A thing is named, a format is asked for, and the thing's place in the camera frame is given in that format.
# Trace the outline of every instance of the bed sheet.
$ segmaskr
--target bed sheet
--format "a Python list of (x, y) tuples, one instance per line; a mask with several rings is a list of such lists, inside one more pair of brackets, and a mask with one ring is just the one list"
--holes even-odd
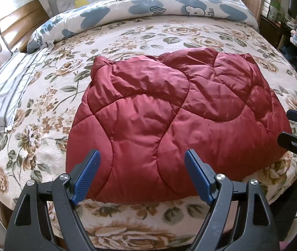
[[(97, 55), (119, 60), (204, 46), (228, 53), (250, 53), (284, 109), (297, 110), (297, 73), (246, 24), (154, 16), (93, 28), (55, 45), (29, 83), (13, 129), (0, 133), (0, 201), (13, 209), (27, 180), (47, 182), (65, 172), (69, 130)], [(297, 134), (297, 123), (292, 122), (291, 127)], [(260, 181), (272, 203), (297, 178), (297, 155), (287, 152), (244, 181), (250, 178)], [(145, 205), (85, 200), (77, 211), (96, 247), (143, 250), (191, 243), (208, 207), (194, 196)], [(52, 204), (49, 213), (55, 234), (61, 236)]]

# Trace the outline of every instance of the white and blue duvet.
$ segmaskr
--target white and blue duvet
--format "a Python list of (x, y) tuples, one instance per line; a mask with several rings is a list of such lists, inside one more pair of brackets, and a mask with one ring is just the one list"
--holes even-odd
[(48, 20), (32, 34), (27, 52), (113, 21), (157, 15), (226, 18), (258, 30), (256, 19), (241, 0), (102, 0)]

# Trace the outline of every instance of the folded red blanket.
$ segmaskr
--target folded red blanket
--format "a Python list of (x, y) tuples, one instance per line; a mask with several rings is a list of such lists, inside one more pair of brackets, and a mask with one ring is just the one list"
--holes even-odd
[(195, 149), (215, 172), (241, 180), (276, 162), (289, 121), (249, 54), (211, 48), (122, 61), (97, 57), (75, 115), (66, 172), (90, 149), (101, 165), (88, 198), (120, 204), (197, 195), (184, 165)]

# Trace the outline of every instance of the striped pillowcase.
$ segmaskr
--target striped pillowcase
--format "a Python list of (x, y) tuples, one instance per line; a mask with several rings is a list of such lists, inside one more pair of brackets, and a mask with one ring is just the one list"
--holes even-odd
[(14, 53), (0, 67), (0, 132), (12, 129), (13, 121), (24, 91), (53, 44), (33, 53)]

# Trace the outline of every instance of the metal screw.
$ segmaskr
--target metal screw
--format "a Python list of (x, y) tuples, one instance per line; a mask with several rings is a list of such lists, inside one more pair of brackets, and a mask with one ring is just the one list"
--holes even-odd
[(69, 178), (69, 175), (68, 174), (62, 174), (62, 175), (59, 176), (59, 178), (60, 178), (60, 180), (65, 181), (65, 180), (67, 180)]
[(225, 177), (225, 175), (223, 175), (223, 174), (217, 174), (217, 175), (216, 175), (216, 178), (217, 178), (218, 180), (224, 180), (226, 177)]
[(251, 179), (249, 182), (254, 186), (258, 185), (258, 180), (256, 179)]
[(35, 181), (33, 179), (30, 179), (28, 182), (26, 182), (27, 186), (32, 186), (35, 184)]

